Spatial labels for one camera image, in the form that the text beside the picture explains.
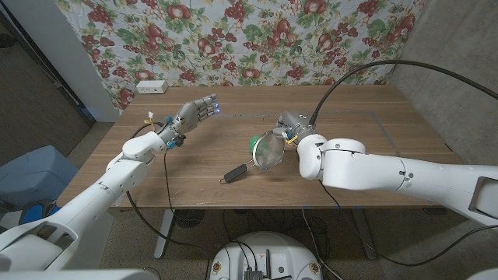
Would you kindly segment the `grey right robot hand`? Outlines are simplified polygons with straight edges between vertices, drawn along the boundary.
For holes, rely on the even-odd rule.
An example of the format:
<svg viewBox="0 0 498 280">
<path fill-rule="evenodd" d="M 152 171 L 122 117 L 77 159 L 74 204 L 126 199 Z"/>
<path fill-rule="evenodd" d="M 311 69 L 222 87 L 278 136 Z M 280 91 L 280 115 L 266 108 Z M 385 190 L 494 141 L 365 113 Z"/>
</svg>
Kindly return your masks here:
<svg viewBox="0 0 498 280">
<path fill-rule="evenodd" d="M 315 126 L 310 124 L 310 119 L 306 115 L 291 111 L 284 111 L 279 115 L 272 132 L 295 145 L 307 136 L 317 133 Z"/>
</svg>

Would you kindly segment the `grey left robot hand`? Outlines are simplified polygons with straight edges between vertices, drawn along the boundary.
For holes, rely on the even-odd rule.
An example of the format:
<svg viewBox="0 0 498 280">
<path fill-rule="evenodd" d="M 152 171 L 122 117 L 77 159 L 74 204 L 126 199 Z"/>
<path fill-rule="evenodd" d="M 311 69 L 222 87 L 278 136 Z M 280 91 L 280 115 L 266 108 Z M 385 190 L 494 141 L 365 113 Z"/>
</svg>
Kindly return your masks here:
<svg viewBox="0 0 498 280">
<path fill-rule="evenodd" d="M 192 131 L 197 127 L 198 123 L 219 113 L 217 101 L 217 95 L 211 94 L 185 103 L 173 117 L 173 120 L 157 132 L 158 136 L 165 143 L 168 143 Z"/>
</svg>

